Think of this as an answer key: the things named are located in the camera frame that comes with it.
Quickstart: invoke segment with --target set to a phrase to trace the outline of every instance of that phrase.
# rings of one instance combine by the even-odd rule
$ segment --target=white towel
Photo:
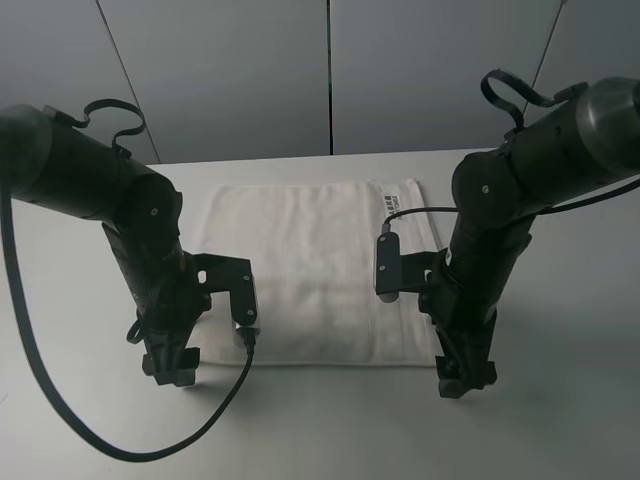
[[[387,215],[425,206],[415,180],[304,186],[212,186],[198,252],[251,260],[263,365],[433,366],[439,347],[417,295],[392,304],[373,289],[374,245]],[[393,222],[401,252],[436,251],[426,214]],[[215,294],[190,344],[201,360],[245,361],[228,294]]]

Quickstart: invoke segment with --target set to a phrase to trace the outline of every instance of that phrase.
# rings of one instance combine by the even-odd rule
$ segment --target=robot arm
[[[144,372],[159,385],[191,385],[199,349],[186,344],[196,320],[211,308],[211,293],[230,292],[238,335],[259,332],[251,264],[182,250],[182,195],[171,182],[130,158],[115,138],[108,147],[73,128],[86,126],[87,114],[105,106],[137,111],[124,102],[102,100],[87,107],[84,123],[50,108],[0,112],[0,156],[9,162],[11,194],[102,222],[137,307],[127,339],[144,341]],[[144,123],[128,133],[143,129]],[[198,280],[200,271],[206,272],[204,283]]]
[[[496,381],[488,361],[496,305],[535,217],[640,173],[640,82],[610,78],[563,92],[571,95],[559,108],[528,128],[517,120],[500,148],[470,154],[457,167],[459,214],[448,250],[402,256],[388,224],[378,238],[376,293],[383,300],[419,294],[444,354],[436,358],[442,397]],[[500,101],[492,103],[513,113]]]

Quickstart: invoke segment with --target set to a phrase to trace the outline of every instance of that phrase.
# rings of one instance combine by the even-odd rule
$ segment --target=towel label
[[[402,210],[402,208],[400,208],[400,199],[397,195],[385,195],[384,203],[387,207],[388,215],[393,215]]]

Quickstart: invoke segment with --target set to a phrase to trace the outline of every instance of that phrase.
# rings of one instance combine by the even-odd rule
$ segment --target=table surface
[[[162,165],[184,193],[182,243],[211,184],[417,178],[452,205],[465,151]],[[498,383],[438,397],[433,369],[258,367],[218,423],[168,459],[107,458],[57,417],[36,385],[0,280],[0,476],[7,479],[635,478],[640,467],[640,194],[539,218],[500,304]],[[159,388],[124,337],[129,292],[97,223],[15,202],[31,318],[70,406],[115,445],[148,451],[199,428],[235,382],[203,365]],[[455,215],[437,214],[445,243]]]

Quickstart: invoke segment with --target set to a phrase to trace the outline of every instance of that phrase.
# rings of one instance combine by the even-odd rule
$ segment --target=white table
[[[420,180],[452,205],[466,152],[163,165],[184,193],[182,243],[207,186]],[[57,417],[28,370],[0,285],[0,477],[6,479],[637,478],[640,471],[638,193],[540,218],[501,302],[498,383],[438,397],[427,369],[255,368],[212,430],[143,465],[94,451]],[[96,432],[132,450],[182,439],[238,370],[203,365],[198,386],[159,388],[124,337],[133,303],[97,223],[15,203],[22,273],[46,365]],[[455,215],[438,214],[450,237]]]

